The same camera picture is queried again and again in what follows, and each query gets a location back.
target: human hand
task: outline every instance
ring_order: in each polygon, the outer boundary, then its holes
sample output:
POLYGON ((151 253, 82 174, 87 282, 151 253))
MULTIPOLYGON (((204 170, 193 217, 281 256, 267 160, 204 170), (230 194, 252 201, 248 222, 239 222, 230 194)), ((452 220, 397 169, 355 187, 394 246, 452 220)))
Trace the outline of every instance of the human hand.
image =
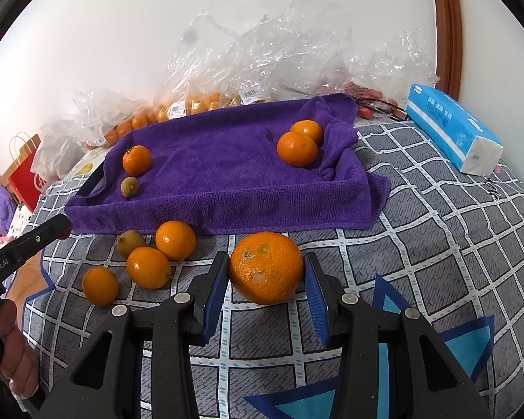
POLYGON ((15 323, 16 316, 15 303, 9 299, 3 301, 0 306, 0 338, 4 342, 4 357, 0 369, 11 391, 22 398, 29 398, 38 388, 38 361, 15 323))

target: barcode label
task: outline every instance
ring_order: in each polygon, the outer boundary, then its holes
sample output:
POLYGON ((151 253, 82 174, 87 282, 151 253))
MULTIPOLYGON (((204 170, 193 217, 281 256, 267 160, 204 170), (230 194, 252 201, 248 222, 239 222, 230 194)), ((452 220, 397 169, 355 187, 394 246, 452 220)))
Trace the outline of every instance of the barcode label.
POLYGON ((183 100, 175 102, 169 107, 169 119, 181 118, 187 115, 187 107, 183 100))
POLYGON ((264 93, 262 93, 262 90, 258 87, 239 91, 239 96, 241 96, 243 105, 249 105, 264 100, 264 93))

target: small brown fruit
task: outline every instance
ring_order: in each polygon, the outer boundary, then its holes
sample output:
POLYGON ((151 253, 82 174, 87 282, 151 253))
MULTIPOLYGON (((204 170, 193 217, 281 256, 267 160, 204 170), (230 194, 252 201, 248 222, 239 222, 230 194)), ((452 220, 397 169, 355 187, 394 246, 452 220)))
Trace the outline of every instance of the small brown fruit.
POLYGON ((124 178, 124 180, 121 183, 121 192, 122 195, 126 198, 134 197, 138 193, 139 188, 140 184, 138 183, 138 180, 133 176, 124 178))
POLYGON ((117 238, 117 250, 125 259, 138 247, 146 245, 144 237, 135 230, 128 230, 117 238))

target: brown wooden trim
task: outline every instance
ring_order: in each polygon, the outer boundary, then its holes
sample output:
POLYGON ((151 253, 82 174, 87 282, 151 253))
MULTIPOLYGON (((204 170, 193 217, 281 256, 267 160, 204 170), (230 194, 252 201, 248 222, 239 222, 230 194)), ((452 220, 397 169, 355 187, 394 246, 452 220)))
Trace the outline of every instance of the brown wooden trim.
POLYGON ((453 99, 460 95, 463 41, 460 0, 435 0, 437 30, 436 88, 453 99))

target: blue gripper pad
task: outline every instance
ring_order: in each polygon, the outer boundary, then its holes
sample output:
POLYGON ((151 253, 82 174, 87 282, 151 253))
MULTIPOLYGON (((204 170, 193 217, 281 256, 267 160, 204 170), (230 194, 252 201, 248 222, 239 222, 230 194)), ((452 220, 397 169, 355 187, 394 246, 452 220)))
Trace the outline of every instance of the blue gripper pad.
POLYGON ((217 323, 219 321, 219 312, 225 300, 225 291, 227 290, 227 270, 229 268, 229 259, 221 265, 215 280, 213 281, 210 295, 205 301, 204 307, 204 326, 202 327, 202 340, 207 345, 210 338, 216 332, 217 323))
POLYGON ((326 346, 331 340, 328 329, 328 308, 308 256, 305 256, 305 291, 307 292, 308 307, 311 311, 314 331, 322 344, 326 346))

